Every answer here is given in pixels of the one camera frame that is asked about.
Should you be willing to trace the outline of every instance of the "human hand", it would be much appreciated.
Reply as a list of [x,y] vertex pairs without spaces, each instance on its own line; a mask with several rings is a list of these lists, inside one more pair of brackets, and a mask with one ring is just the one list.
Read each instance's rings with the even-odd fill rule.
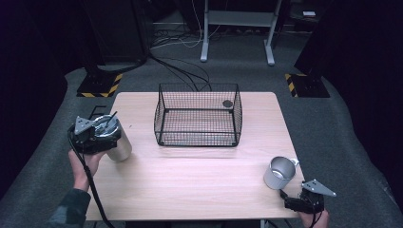
[[[315,228],[328,228],[329,227],[329,212],[324,209],[322,212],[322,215],[320,216],[320,212],[316,214],[316,220],[317,223],[315,224]],[[313,214],[306,214],[303,212],[298,212],[299,217],[302,220],[303,226],[308,228],[311,227],[312,221],[314,218]]]
[[[98,165],[101,157],[106,152],[100,152],[93,155],[84,155],[84,160],[86,161],[86,165],[91,171],[91,176],[94,176],[98,170]],[[81,189],[83,191],[88,191],[89,182],[86,177],[86,171],[84,170],[83,165],[81,164],[79,158],[73,150],[68,151],[68,158],[70,160],[71,168],[73,170],[74,175],[74,185],[73,188]]]

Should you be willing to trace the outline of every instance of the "black curtain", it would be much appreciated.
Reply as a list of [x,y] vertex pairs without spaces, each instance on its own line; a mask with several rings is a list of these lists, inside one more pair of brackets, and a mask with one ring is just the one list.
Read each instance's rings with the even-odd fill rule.
[[403,208],[403,5],[335,0],[295,67],[324,76],[349,107],[355,133]]
[[71,37],[83,37],[93,61],[102,63],[79,0],[2,1],[0,34],[2,198],[63,101],[65,75],[83,67]]

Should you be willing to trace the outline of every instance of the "metal cup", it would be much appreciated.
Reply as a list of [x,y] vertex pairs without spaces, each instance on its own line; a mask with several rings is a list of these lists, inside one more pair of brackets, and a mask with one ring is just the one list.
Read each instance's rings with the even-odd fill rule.
[[279,190],[296,174],[297,159],[287,159],[284,157],[274,157],[264,173],[264,182],[271,189]]

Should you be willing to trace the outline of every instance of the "wooden table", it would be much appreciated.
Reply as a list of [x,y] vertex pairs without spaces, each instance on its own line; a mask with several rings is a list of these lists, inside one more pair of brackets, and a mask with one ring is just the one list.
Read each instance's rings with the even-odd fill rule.
[[[297,213],[284,208],[278,191],[263,174],[275,156],[296,158],[277,97],[271,92],[241,92],[242,131],[237,147],[157,145],[154,114],[157,92],[124,92],[118,111],[133,150],[126,161],[101,159],[95,184],[110,220],[284,219]],[[285,187],[301,191],[297,173]],[[95,200],[87,220],[102,220]]]

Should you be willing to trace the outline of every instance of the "black wire basket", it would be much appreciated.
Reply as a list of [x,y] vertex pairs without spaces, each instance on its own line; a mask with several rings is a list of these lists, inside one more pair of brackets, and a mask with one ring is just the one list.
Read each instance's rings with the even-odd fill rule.
[[159,145],[237,146],[241,128],[237,84],[160,84],[154,118]]

